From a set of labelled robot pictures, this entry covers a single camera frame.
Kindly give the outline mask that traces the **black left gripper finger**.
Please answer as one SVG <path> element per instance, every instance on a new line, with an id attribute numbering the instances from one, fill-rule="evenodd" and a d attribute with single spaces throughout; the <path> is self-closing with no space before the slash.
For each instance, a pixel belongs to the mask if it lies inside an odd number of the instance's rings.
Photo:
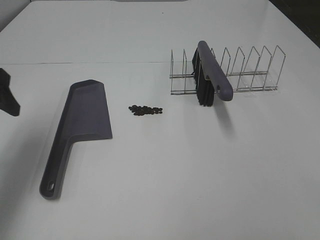
<path id="1" fill-rule="evenodd" d="M 10 90 L 11 76 L 0 69 L 0 109 L 11 116 L 19 116 L 21 106 Z"/>

